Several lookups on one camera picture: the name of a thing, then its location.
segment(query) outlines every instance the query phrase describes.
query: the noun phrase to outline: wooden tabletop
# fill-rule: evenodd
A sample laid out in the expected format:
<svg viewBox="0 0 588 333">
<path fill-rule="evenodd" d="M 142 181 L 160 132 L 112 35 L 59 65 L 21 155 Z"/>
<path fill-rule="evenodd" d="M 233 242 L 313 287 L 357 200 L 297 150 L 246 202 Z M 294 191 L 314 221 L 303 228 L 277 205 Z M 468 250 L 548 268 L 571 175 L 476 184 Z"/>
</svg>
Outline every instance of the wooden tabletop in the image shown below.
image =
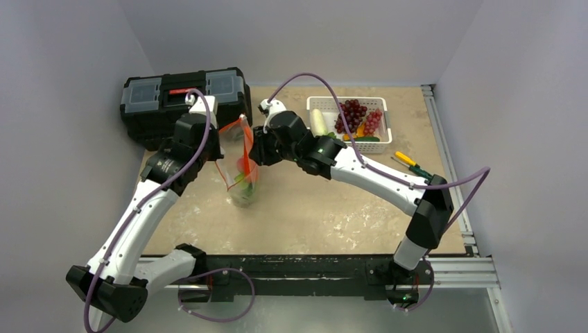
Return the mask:
<svg viewBox="0 0 588 333">
<path fill-rule="evenodd" d="M 263 123 L 257 106 L 274 89 L 251 87 L 254 125 Z M 369 158 L 409 173 L 390 158 L 402 151 L 428 172 L 444 175 L 420 88 L 341 87 L 335 92 L 386 100 L 392 143 L 384 154 Z M 287 87 L 277 99 L 310 124 L 306 98 L 328 95 L 323 87 Z M 151 155 L 146 152 L 144 162 Z M 214 164 L 207 163 L 163 218 L 144 253 L 167 254 L 181 243 L 209 254 L 393 253 L 410 221 L 390 203 L 351 185 L 307 175 L 292 162 L 261 167 L 259 176 L 257 201 L 241 208 L 232 203 Z M 433 252 L 465 252 L 457 223 Z"/>
</svg>

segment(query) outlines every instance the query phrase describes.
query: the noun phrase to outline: plastic bag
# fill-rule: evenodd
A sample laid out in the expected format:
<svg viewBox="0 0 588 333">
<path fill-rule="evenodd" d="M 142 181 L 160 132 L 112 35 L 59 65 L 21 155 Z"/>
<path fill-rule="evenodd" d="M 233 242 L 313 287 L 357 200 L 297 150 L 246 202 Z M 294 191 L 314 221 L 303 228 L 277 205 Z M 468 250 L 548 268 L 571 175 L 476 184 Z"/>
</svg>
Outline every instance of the plastic bag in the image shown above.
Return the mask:
<svg viewBox="0 0 588 333">
<path fill-rule="evenodd" d="M 220 176 L 235 205 L 247 207 L 257 198 L 259 167 L 249 158 L 253 147 L 253 131 L 242 114 L 238 120 L 218 131 L 221 153 L 215 162 Z"/>
</svg>

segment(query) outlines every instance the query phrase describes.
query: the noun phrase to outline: yellow screwdriver handle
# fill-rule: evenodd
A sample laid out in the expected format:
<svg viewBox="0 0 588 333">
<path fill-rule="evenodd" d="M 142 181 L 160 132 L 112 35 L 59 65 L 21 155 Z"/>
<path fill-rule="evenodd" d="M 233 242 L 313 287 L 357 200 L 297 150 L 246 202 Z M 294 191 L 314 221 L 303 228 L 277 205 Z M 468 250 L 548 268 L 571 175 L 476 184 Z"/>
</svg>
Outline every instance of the yellow screwdriver handle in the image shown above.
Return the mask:
<svg viewBox="0 0 588 333">
<path fill-rule="evenodd" d="M 400 160 L 402 160 L 402 162 L 407 163 L 408 165 L 411 166 L 415 166 L 417 165 L 417 163 L 413 160 L 410 159 L 410 157 L 404 155 L 403 153 L 400 153 L 399 151 L 397 151 L 395 153 L 396 157 L 398 157 Z"/>
</svg>

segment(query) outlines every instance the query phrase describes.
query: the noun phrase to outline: red grapes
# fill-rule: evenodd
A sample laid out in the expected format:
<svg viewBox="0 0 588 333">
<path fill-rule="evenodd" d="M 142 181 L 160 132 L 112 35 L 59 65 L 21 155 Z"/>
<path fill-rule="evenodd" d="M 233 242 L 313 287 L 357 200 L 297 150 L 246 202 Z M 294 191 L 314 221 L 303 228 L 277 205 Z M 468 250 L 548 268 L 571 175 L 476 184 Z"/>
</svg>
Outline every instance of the red grapes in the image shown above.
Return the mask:
<svg viewBox="0 0 588 333">
<path fill-rule="evenodd" d="M 380 111 L 380 109 L 376 109 L 368 114 L 368 107 L 361 106 L 356 99 L 348 99 L 340 105 L 351 133 L 355 133 L 362 123 L 365 123 L 363 129 L 363 134 L 365 136 L 373 136 L 378 130 L 382 118 L 382 111 Z M 335 121 L 335 129 L 339 134 L 345 132 L 341 115 L 339 115 Z"/>
<path fill-rule="evenodd" d="M 365 128 L 363 129 L 363 134 L 366 136 L 373 136 L 374 133 L 380 127 L 380 121 L 382 120 L 382 111 L 380 109 L 376 109 L 374 112 L 370 112 L 365 118 Z"/>
</svg>

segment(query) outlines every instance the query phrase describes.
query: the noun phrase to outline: white basket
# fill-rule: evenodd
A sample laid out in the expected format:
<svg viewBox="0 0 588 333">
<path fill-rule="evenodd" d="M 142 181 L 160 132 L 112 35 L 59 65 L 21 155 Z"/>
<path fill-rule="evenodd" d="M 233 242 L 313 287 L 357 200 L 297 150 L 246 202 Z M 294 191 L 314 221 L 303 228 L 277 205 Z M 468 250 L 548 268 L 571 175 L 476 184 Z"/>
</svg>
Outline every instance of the white basket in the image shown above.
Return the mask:
<svg viewBox="0 0 588 333">
<path fill-rule="evenodd" d="M 347 99 L 356 99 L 362 106 L 367 106 L 367 112 L 375 111 L 380 109 L 384 114 L 380 127 L 376 131 L 376 136 L 380 138 L 380 142 L 356 142 L 357 148 L 364 154 L 382 154 L 389 143 L 392 142 L 392 131 L 390 130 L 390 115 L 386 108 L 386 101 L 380 97 L 346 97 L 337 96 L 339 102 L 343 103 Z M 339 115 L 339 109 L 335 104 L 332 96 L 310 96 L 306 100 L 306 110 L 309 112 L 319 109 L 325 118 L 327 123 L 327 129 L 329 132 L 337 133 L 335 130 L 335 121 Z M 339 139 L 343 139 L 343 134 L 337 134 Z"/>
</svg>

